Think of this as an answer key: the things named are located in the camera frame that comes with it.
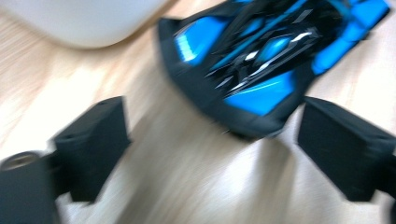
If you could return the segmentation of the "blue toy car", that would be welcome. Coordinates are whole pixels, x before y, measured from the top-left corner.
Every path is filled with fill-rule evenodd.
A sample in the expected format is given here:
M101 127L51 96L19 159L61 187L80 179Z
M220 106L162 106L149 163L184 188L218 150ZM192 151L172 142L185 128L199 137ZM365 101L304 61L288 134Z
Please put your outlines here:
M250 138L281 132L311 83L390 12L387 0L224 0L161 18L168 76L203 114Z

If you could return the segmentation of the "white plastic bin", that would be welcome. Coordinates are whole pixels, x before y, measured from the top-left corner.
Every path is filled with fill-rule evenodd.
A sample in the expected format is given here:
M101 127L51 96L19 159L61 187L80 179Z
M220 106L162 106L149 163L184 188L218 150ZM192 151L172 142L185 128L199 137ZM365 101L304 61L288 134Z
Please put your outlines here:
M83 49L121 42L171 0L0 0L0 9L49 38Z

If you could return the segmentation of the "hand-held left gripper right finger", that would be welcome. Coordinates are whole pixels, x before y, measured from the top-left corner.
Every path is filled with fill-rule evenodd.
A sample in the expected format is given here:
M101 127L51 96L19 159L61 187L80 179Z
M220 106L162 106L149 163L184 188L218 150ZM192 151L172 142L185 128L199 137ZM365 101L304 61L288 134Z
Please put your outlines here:
M339 105L307 97L298 145L352 202L381 190L396 199L396 136Z

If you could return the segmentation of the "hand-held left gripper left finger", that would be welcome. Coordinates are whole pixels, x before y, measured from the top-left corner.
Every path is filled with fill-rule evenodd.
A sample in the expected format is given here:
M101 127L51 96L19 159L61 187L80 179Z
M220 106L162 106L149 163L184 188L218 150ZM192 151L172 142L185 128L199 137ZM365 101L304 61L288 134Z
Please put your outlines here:
M74 202L96 201L109 175L131 144L123 98L97 103L53 137L50 157L55 192Z

